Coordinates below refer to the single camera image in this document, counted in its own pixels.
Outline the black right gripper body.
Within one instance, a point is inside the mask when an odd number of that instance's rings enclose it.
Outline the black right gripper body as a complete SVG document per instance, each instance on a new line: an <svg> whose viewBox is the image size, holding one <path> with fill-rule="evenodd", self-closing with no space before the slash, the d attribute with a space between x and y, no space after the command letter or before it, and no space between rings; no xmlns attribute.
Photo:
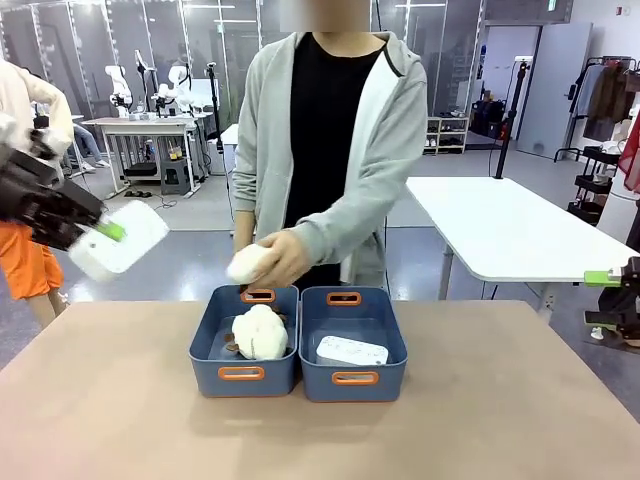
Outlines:
<svg viewBox="0 0 640 480"><path fill-rule="evenodd" d="M603 327L615 332L630 346L639 345L639 257L606 272L610 285L598 300Z"/></svg>

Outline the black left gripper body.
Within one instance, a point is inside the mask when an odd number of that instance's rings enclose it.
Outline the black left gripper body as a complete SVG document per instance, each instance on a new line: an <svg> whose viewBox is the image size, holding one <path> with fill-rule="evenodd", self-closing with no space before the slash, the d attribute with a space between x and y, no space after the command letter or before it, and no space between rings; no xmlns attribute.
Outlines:
<svg viewBox="0 0 640 480"><path fill-rule="evenodd" d="M65 180L47 131L29 130L28 143L23 152L1 136L1 220L26 225L34 242L66 251L100 224L104 204Z"/></svg>

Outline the person's left hand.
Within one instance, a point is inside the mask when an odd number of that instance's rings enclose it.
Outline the person's left hand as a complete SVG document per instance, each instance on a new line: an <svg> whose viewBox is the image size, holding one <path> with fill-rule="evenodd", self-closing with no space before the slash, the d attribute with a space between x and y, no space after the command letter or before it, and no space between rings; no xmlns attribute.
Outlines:
<svg viewBox="0 0 640 480"><path fill-rule="evenodd" d="M281 230L261 239L258 244L268 249L259 262L257 289L291 286L311 268L308 250L302 240L289 229Z"/></svg>

